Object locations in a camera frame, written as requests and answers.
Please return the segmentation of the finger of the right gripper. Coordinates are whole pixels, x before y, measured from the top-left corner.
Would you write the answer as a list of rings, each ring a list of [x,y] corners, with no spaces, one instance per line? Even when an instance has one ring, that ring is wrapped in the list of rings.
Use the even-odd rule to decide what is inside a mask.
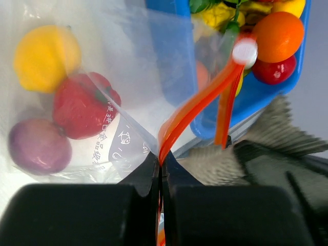
[[[250,141],[238,143],[233,153],[245,171],[245,180],[285,189],[320,229],[327,230],[327,159],[294,157]]]

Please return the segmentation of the clear zip top bag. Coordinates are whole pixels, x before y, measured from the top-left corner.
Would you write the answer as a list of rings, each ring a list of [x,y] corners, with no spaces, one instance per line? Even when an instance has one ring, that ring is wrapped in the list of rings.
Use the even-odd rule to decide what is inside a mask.
[[[53,121],[59,87],[53,93],[28,91],[14,72],[17,44],[25,34],[45,25],[70,28],[79,43],[80,67],[66,78],[99,73],[121,98],[119,106],[95,83],[118,113],[93,137],[71,139]],[[216,99],[215,140],[223,148],[237,84],[256,58],[257,44],[251,35],[231,30],[220,34],[201,20],[123,1],[1,1],[1,169],[21,171],[36,179],[32,184],[114,185],[148,154],[157,157],[161,169],[185,128]],[[210,77],[201,90],[197,61]],[[72,158],[62,171],[33,175],[12,161],[10,130],[32,118],[49,120],[70,141]]]

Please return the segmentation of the red toy bell pepper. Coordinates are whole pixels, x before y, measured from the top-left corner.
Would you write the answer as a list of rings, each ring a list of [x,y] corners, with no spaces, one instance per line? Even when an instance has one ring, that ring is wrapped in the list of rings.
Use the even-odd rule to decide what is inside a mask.
[[[121,105],[121,98],[110,82],[96,72],[69,76],[55,92],[53,121],[71,139],[80,140],[101,133],[118,113],[95,83]]]

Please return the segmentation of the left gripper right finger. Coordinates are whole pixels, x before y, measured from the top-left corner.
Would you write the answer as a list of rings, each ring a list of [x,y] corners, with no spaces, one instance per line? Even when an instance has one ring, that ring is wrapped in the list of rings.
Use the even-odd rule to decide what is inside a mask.
[[[281,188],[198,183],[169,154],[162,165],[167,245],[314,245],[300,207]]]

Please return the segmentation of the purple toy onion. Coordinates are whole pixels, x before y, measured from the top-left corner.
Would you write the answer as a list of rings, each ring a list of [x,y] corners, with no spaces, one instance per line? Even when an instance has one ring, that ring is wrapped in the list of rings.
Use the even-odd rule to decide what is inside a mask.
[[[12,161],[33,175],[49,175],[65,169],[72,158],[68,138],[52,122],[41,118],[15,124],[8,136]]]

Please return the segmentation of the yellow toy lemon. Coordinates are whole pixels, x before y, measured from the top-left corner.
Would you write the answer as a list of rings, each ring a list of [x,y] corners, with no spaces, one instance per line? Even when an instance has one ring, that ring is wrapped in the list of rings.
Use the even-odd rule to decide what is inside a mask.
[[[53,93],[80,64],[77,38],[70,28],[57,25],[37,27],[25,34],[13,59],[20,85],[41,93]]]

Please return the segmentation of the grey toy fish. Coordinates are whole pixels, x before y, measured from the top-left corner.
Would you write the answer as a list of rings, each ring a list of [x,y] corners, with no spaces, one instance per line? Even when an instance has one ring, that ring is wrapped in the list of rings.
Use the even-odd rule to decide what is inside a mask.
[[[215,145],[192,148],[179,164],[203,185],[232,185],[246,175],[235,153],[246,143],[295,157],[327,150],[326,140],[292,124],[290,103],[279,94],[236,143],[225,149]]]

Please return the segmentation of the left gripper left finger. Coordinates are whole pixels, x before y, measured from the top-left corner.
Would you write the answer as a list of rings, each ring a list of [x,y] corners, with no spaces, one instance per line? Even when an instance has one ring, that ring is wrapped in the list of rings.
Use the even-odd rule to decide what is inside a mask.
[[[1,219],[1,245],[156,245],[159,163],[117,184],[29,184]]]

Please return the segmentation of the orange toy fruit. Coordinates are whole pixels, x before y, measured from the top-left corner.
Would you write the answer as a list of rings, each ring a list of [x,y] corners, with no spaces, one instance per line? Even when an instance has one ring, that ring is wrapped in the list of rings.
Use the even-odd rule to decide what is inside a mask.
[[[288,12],[275,12],[260,20],[253,28],[258,45],[258,59],[277,63],[291,57],[304,38],[302,21]]]

